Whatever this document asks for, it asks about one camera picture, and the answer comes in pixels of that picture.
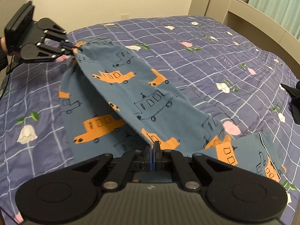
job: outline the pink flower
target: pink flower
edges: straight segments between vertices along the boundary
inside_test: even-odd
[[[224,122],[223,126],[224,126],[225,131],[229,134],[232,134],[232,135],[241,134],[240,128],[230,121]]]
[[[62,62],[63,60],[65,59],[68,59],[70,56],[67,56],[67,55],[62,55],[60,56],[59,58],[56,59],[56,62]]]
[[[249,73],[251,73],[252,75],[255,75],[256,72],[252,69],[252,68],[248,68]]]
[[[184,45],[184,46],[186,46],[186,47],[192,47],[193,46],[193,44],[192,43],[189,43],[189,42],[180,42],[180,44],[182,44],[182,45]]]
[[[24,221],[20,213],[18,213],[18,214],[16,215],[15,221],[16,221],[18,224],[20,224],[20,223],[22,223],[22,222]]]

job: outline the purple checkered bedspread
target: purple checkered bedspread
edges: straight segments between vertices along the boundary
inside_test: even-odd
[[[291,202],[281,219],[291,224],[300,197],[300,127],[279,84],[294,87],[298,80],[280,58],[207,17],[125,20],[82,28],[68,37],[78,42],[98,35],[133,49],[196,108],[221,120],[232,138],[270,131],[287,169],[281,183],[293,184],[286,186]],[[66,68],[64,62],[19,66],[0,103],[0,205],[13,217],[19,212],[14,197],[21,184],[73,163],[57,96]],[[24,125],[33,126],[36,138],[21,144]]]

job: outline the screw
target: screw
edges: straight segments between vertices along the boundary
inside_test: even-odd
[[[108,189],[108,190],[113,190],[116,187],[118,187],[118,183],[116,183],[114,181],[107,181],[103,184],[103,187]]]
[[[200,187],[200,184],[195,181],[188,181],[185,183],[185,187],[187,187],[189,190],[195,190]]]

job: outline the light green curtain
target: light green curtain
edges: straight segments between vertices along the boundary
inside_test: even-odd
[[[300,40],[300,0],[249,0],[248,4],[275,20]]]

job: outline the white flower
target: white flower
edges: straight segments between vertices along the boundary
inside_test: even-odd
[[[165,28],[166,28],[166,29],[169,29],[169,30],[175,29],[175,27],[173,27],[173,26],[165,26]]]
[[[216,40],[218,41],[216,38],[214,38],[213,36],[210,36],[209,38],[211,38],[212,40]]]
[[[291,195],[286,191],[286,195],[287,195],[287,203],[291,203],[292,199],[291,199]]]
[[[230,90],[225,83],[216,83],[218,90],[222,90],[224,93],[229,93]]]
[[[285,123],[285,116],[282,113],[278,113],[279,120]]]
[[[17,142],[20,144],[27,144],[32,140],[35,140],[37,135],[35,134],[35,129],[32,125],[25,125],[19,135]]]
[[[140,46],[125,46],[125,47],[128,48],[128,49],[131,49],[131,50],[136,50],[136,51],[138,51],[139,49],[141,49]]]

